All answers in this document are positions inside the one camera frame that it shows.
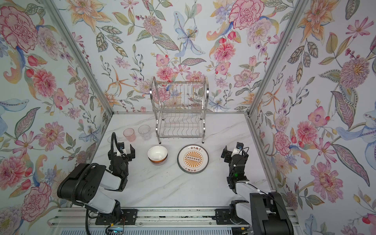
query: green leaf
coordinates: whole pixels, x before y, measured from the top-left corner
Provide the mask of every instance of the green leaf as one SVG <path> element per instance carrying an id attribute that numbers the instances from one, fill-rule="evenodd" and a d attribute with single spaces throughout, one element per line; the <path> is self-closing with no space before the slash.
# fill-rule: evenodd
<path id="1" fill-rule="evenodd" d="M 67 144 L 69 144 L 70 146 L 73 145 L 73 138 L 67 133 L 67 136 L 65 137 L 66 141 L 67 141 Z"/>
<path id="2" fill-rule="evenodd" d="M 116 19 L 119 21 L 120 24 L 129 25 L 129 21 L 124 14 L 120 12 L 113 12 L 112 14 L 114 14 L 114 16 L 116 17 Z"/>
<path id="3" fill-rule="evenodd" d="M 29 3 L 27 6 L 26 6 L 26 9 L 25 9 L 25 13 L 28 14 L 28 15 L 34 15 L 38 10 L 38 6 L 33 4 L 33 3 Z"/>
<path id="4" fill-rule="evenodd" d="M 169 7 L 169 6 L 172 6 L 172 4 L 170 3 L 170 2 L 167 2 L 167 1 L 163 1 L 163 2 L 161 2 L 161 5 L 163 6 L 163 7 Z"/>
<path id="5" fill-rule="evenodd" d="M 315 205 L 315 206 L 318 206 L 318 205 L 324 203 L 319 197 L 317 197 L 316 195 L 313 195 L 313 194 L 312 194 L 312 195 L 309 195 L 309 196 L 307 197 L 307 199 L 308 199 L 313 205 Z"/>

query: plate rim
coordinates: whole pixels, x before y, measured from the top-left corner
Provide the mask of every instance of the plate rim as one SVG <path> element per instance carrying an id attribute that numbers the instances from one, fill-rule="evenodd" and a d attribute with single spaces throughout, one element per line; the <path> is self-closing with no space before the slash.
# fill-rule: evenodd
<path id="1" fill-rule="evenodd" d="M 184 148 L 188 147 L 188 146 L 198 146 L 198 147 L 202 148 L 202 149 L 206 152 L 206 154 L 208 155 L 208 162 L 207 162 L 206 166 L 204 167 L 204 169 L 202 169 L 202 170 L 200 170 L 200 171 L 197 171 L 197 172 L 193 173 L 193 172 L 186 171 L 185 169 L 182 168 L 182 166 L 181 166 L 180 163 L 179 163 L 179 155 L 180 155 L 181 151 L 182 151 Z M 198 173 L 201 173 L 201 172 L 204 171 L 204 170 L 206 169 L 206 167 L 208 166 L 208 164 L 209 164 L 209 160 L 210 160 L 210 158 L 209 158 L 209 154 L 208 154 L 207 150 L 206 150 L 204 147 L 202 147 L 202 146 L 200 146 L 200 145 L 198 145 L 198 144 L 189 144 L 189 145 L 186 145 L 186 146 L 182 147 L 182 148 L 180 149 L 179 153 L 177 154 L 177 164 L 178 164 L 179 168 L 180 168 L 182 171 L 184 171 L 185 173 L 188 173 L 188 174 L 198 174 Z"/>

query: pink cup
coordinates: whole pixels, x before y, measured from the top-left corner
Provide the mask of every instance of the pink cup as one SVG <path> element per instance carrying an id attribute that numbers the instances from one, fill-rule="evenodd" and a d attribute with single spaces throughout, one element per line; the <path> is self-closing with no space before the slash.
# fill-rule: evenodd
<path id="1" fill-rule="evenodd" d="M 133 130 L 132 128 L 125 129 L 123 135 L 129 142 L 136 140 L 135 130 Z"/>

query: flower stem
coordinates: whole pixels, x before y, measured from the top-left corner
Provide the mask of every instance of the flower stem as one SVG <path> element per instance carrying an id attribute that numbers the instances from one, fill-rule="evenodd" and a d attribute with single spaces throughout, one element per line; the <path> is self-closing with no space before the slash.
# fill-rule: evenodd
<path id="1" fill-rule="evenodd" d="M 68 150 L 66 150 L 63 146 L 61 146 L 61 144 L 59 144 L 58 147 L 61 148 L 64 151 L 66 151 L 67 153 L 69 153 L 69 155 L 73 154 L 73 153 L 69 152 Z"/>
<path id="2" fill-rule="evenodd" d="M 353 130 L 353 129 L 355 129 L 355 128 L 357 128 L 357 127 L 360 127 L 360 126 L 365 126 L 365 122 L 364 123 L 358 123 L 358 124 L 356 124 L 355 126 L 352 126 L 350 129 L 348 129 L 347 131 L 351 131 L 351 130 Z M 332 142 L 331 142 L 331 144 L 333 144 L 334 142 L 336 142 L 337 140 L 339 140 L 341 138 L 341 136 L 338 136 L 337 138 L 335 138 Z"/>
<path id="3" fill-rule="evenodd" d="M 312 182 L 309 182 L 308 184 L 304 185 L 302 188 L 299 189 L 299 192 L 302 192 L 304 189 L 310 187 L 310 186 L 313 186 L 313 181 Z"/>

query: white bowl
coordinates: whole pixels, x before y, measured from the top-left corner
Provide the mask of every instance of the white bowl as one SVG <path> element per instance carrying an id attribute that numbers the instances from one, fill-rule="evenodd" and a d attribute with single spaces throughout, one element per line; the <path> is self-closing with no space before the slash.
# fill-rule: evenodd
<path id="1" fill-rule="evenodd" d="M 167 149 L 163 146 L 154 146 L 147 152 L 149 160 L 154 164 L 161 164 L 167 159 Z"/>

